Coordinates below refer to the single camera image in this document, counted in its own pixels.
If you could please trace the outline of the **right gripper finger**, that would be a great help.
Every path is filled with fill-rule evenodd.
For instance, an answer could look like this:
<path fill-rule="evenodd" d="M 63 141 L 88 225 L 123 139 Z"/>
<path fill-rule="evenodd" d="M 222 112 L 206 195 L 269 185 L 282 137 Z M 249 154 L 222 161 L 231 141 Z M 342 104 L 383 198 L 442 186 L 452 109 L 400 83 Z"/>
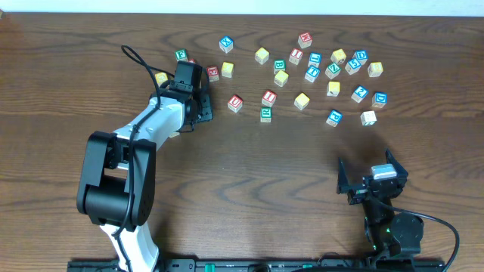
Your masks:
<path fill-rule="evenodd" d="M 408 176 L 408 172 L 403 168 L 403 166 L 396 160 L 394 155 L 392 155 L 389 149 L 385 151 L 386 161 L 388 164 L 391 164 L 393 168 L 396 170 L 396 174 L 399 178 L 406 178 Z"/>
<path fill-rule="evenodd" d="M 346 170 L 341 158 L 338 159 L 338 179 L 337 179 L 337 193 L 343 194 L 349 192 L 349 181 L 346 176 Z"/>

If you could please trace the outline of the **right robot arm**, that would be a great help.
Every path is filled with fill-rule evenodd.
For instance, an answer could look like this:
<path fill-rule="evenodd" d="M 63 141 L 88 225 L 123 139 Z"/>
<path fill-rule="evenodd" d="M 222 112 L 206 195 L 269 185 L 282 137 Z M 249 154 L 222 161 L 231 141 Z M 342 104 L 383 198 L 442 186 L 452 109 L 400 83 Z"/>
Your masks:
<path fill-rule="evenodd" d="M 416 215 L 396 213 L 391 200 L 402 193 L 408 172 L 389 150 L 386 163 L 371 168 L 360 184 L 350 184 L 343 161 L 338 162 L 337 193 L 346 194 L 350 205 L 361 204 L 365 235 L 374 246 L 367 264 L 378 270 L 416 271 L 424 223 Z"/>

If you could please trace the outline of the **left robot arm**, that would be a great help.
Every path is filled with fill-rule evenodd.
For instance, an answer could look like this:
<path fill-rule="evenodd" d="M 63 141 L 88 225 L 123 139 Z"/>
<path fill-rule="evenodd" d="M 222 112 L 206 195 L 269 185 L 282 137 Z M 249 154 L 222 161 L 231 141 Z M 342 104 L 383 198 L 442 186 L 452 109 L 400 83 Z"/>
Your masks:
<path fill-rule="evenodd" d="M 156 271 L 160 250 L 148 227 L 154 204 L 157 151 L 187 126 L 213 118 L 206 68 L 180 61 L 171 80 L 155 83 L 130 123 L 88 138 L 76 206 L 110 238 L 112 261 L 71 261 L 69 271 Z"/>

